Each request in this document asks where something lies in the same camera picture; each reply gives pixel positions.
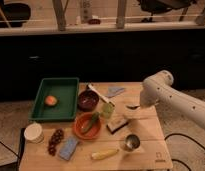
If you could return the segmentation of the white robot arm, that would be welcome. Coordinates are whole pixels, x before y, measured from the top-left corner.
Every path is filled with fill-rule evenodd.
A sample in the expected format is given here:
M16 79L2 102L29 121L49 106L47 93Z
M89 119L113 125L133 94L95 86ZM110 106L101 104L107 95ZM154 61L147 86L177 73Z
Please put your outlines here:
M172 88L173 83L174 77L167 70L146 77L142 82L143 89L140 92L140 105L150 107L156 102L164 102L181 111L205 130L205 101Z

